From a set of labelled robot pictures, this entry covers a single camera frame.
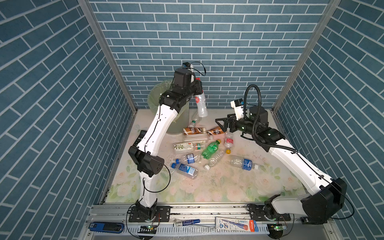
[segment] blue marker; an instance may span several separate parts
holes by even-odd
[[[185,221],[182,221],[182,222],[175,222],[173,224],[173,226],[174,227],[181,227],[181,226],[187,226],[187,225],[196,224],[196,223],[199,223],[199,222],[200,222],[200,219],[185,220]]]

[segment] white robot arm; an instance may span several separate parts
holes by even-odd
[[[256,88],[259,95],[258,106],[249,108],[246,115],[246,96],[250,88]],[[301,155],[278,130],[268,126],[268,113],[261,107],[260,90],[250,85],[245,91],[245,98],[231,102],[235,114],[216,119],[216,123],[226,132],[237,130],[242,137],[255,141],[271,155],[279,159],[304,185],[307,194],[299,197],[275,195],[265,201],[265,214],[269,218],[278,218],[280,214],[307,215],[317,224],[325,223],[344,205],[346,183],[338,178],[332,179]]]
[[[140,141],[128,150],[140,172],[141,196],[136,202],[136,208],[143,220],[151,221],[155,217],[157,198],[154,183],[164,165],[164,159],[157,154],[166,131],[181,108],[189,104],[191,96],[204,96],[201,81],[195,81],[195,75],[190,69],[191,67],[176,69],[171,88],[160,97],[152,124]],[[207,116],[207,110],[205,101],[202,103],[197,107],[199,115],[204,117]]]

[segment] floral pattern surface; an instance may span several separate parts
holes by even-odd
[[[213,117],[228,114],[228,110],[215,111],[219,113]],[[139,110],[106,202],[135,202],[139,198],[139,172],[127,150],[140,130],[145,129],[141,126],[149,126],[152,118],[149,110]],[[215,127],[214,121],[208,118],[203,119],[200,125]],[[215,136],[215,139],[223,140],[223,138],[224,134]],[[256,146],[254,142],[241,138],[238,132],[234,134],[235,146],[231,149],[231,155],[252,160],[254,164],[259,165],[258,169],[247,171],[235,168],[230,164],[231,156],[226,154],[217,165],[206,171],[204,165],[208,160],[201,157],[198,162],[191,165],[199,171],[197,178],[187,178],[170,167],[176,158],[182,157],[182,155],[173,154],[173,144],[180,142],[181,139],[181,134],[167,134],[162,141],[158,156],[164,158],[165,164],[171,170],[171,181],[166,190],[157,193],[158,202],[258,202],[265,201],[275,194],[289,196],[305,194],[303,185],[287,167],[261,147]],[[166,168],[163,168],[156,176],[154,189],[150,190],[161,190],[168,181],[169,173]]]

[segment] plastic bottle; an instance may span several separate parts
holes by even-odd
[[[183,164],[194,164],[195,162],[199,162],[201,159],[201,154],[184,154],[182,157],[176,159],[176,164],[179,164],[180,162]]]
[[[183,128],[184,135],[205,133],[205,127],[186,127]]]
[[[192,179],[195,179],[197,177],[197,173],[199,172],[197,169],[182,163],[180,164],[172,163],[171,168],[175,169],[175,171],[180,173],[181,175],[184,175]]]
[[[254,164],[252,160],[244,159],[243,157],[238,156],[231,156],[231,165],[248,171],[259,168],[259,165]]]
[[[196,124],[198,124],[201,121],[201,117],[199,117],[199,112],[195,112],[195,114],[192,116],[192,122],[189,124],[189,127],[196,127]]]
[[[217,126],[217,127],[214,127],[210,130],[207,130],[207,133],[209,135],[219,135],[219,134],[224,133],[224,131],[221,129],[221,127]]]
[[[221,143],[221,140],[218,139],[212,143],[210,143],[208,145],[208,147],[206,149],[204,149],[204,151],[201,153],[201,155],[205,158],[205,159],[209,159],[218,149],[218,145]]]
[[[195,150],[203,150],[204,148],[204,143],[180,142],[174,144],[175,154],[192,153]]]
[[[196,100],[197,112],[199,113],[199,117],[203,118],[208,116],[207,105],[205,104],[205,94],[202,93],[200,95],[195,95],[195,100]]]
[[[233,133],[231,133],[229,130],[225,133],[224,146],[227,148],[225,152],[230,154],[230,148],[233,147]]]
[[[212,141],[213,139],[214,139],[214,137],[212,135],[208,135],[207,133],[183,135],[183,142],[206,143],[206,142]]]
[[[219,150],[217,151],[208,161],[209,163],[207,165],[204,166],[204,169],[205,170],[209,170],[211,167],[213,167],[214,165],[216,165],[224,156],[224,151],[223,150]]]

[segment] blue bottle label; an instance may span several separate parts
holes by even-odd
[[[243,169],[250,171],[252,169],[252,161],[249,159],[244,159]]]
[[[195,157],[193,156],[193,153],[187,155],[187,161],[188,164],[195,163]]]
[[[181,170],[183,172],[186,172],[186,173],[188,173],[189,175],[192,175],[192,176],[193,176],[193,173],[195,172],[194,168],[192,168],[190,166],[187,166],[187,165],[184,165],[184,164],[180,164],[179,170]]]

